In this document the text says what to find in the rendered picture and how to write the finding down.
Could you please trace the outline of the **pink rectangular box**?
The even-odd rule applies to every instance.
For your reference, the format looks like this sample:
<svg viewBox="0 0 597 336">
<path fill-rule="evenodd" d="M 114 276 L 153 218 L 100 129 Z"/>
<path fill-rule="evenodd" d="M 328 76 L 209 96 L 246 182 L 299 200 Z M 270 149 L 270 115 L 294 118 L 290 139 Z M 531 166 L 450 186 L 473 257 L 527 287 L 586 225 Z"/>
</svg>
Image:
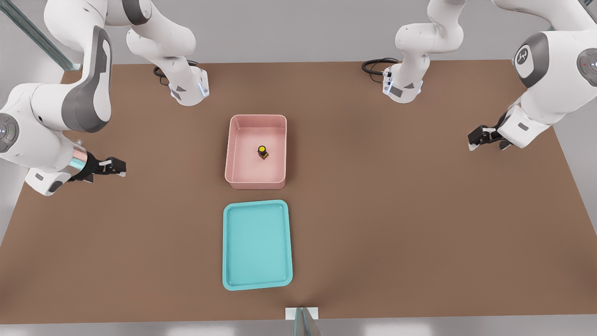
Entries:
<svg viewBox="0 0 597 336">
<path fill-rule="evenodd" d="M 225 179 L 233 189 L 283 189 L 286 179 L 286 117 L 239 114 L 231 118 Z M 267 159 L 257 149 L 265 146 Z"/>
</svg>

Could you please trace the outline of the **pale blue-green tray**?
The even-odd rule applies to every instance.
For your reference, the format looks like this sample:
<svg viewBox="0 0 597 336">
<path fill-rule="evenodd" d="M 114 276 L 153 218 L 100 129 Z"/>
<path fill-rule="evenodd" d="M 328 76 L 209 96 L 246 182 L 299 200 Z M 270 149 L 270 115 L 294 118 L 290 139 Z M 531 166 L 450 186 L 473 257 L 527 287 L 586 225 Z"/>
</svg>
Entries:
<svg viewBox="0 0 597 336">
<path fill-rule="evenodd" d="M 222 212 L 222 285 L 285 287 L 293 279 L 289 208 L 283 200 L 231 203 Z"/>
</svg>

